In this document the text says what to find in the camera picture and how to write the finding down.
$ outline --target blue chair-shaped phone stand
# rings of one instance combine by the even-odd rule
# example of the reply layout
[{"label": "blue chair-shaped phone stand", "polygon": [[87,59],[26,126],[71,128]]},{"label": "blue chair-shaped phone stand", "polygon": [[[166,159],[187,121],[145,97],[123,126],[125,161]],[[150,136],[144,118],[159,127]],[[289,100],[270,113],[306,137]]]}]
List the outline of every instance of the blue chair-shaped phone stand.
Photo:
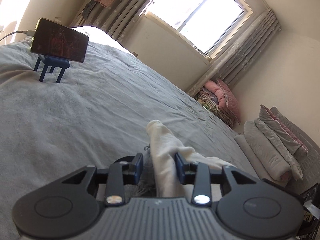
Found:
[{"label": "blue chair-shaped phone stand", "polygon": [[47,72],[48,67],[50,66],[50,71],[49,73],[53,73],[53,70],[55,67],[59,67],[61,68],[60,74],[57,78],[57,83],[60,83],[61,78],[64,74],[64,71],[70,67],[70,61],[64,58],[59,58],[59,57],[52,57],[52,56],[44,56],[44,55],[39,55],[38,60],[36,62],[35,68],[33,69],[34,71],[38,70],[40,61],[43,62],[44,67],[43,70],[41,72],[41,76],[39,78],[39,81],[42,82],[43,78]]}]

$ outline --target bed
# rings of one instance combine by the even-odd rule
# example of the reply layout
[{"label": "bed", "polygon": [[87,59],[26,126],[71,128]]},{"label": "bed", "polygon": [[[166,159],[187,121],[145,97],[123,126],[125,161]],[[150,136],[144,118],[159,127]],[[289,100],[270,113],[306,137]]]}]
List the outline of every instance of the bed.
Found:
[{"label": "bed", "polygon": [[186,146],[257,176],[223,121],[103,31],[77,30],[90,36],[86,58],[59,84],[57,69],[38,81],[31,39],[0,46],[1,239],[17,238],[11,209],[24,194],[84,165],[145,153],[153,119]]}]

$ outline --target white cloth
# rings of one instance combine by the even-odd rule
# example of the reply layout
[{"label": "white cloth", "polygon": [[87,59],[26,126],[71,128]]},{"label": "white cloth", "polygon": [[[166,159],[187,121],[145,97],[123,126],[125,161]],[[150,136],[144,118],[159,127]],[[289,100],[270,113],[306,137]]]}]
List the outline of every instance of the white cloth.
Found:
[{"label": "white cloth", "polygon": [[[146,127],[150,137],[150,154],[155,172],[156,189],[158,197],[185,196],[191,199],[193,185],[181,185],[174,162],[174,154],[179,152],[187,162],[201,162],[212,169],[221,170],[222,166],[231,165],[218,157],[204,157],[192,147],[185,147],[172,132],[160,121],[153,120]],[[212,184],[212,200],[221,198],[220,187]]]}]

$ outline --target ceiling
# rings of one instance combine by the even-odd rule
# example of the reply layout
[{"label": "ceiling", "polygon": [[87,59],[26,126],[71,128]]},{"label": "ceiling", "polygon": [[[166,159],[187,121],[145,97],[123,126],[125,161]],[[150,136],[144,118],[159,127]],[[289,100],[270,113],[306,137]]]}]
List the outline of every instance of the ceiling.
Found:
[{"label": "ceiling", "polygon": [[265,0],[283,30],[320,41],[320,0]]}]

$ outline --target sunlight on wall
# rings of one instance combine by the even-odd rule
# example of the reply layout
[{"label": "sunlight on wall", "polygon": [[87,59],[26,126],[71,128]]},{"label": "sunlight on wall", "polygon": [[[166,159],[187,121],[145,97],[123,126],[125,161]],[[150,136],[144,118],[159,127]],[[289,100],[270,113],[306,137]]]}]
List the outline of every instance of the sunlight on wall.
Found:
[{"label": "sunlight on wall", "polygon": [[[2,0],[0,4],[0,25],[4,26],[5,33],[17,31],[20,21],[30,0]],[[6,43],[14,41],[15,35],[7,38]]]}]

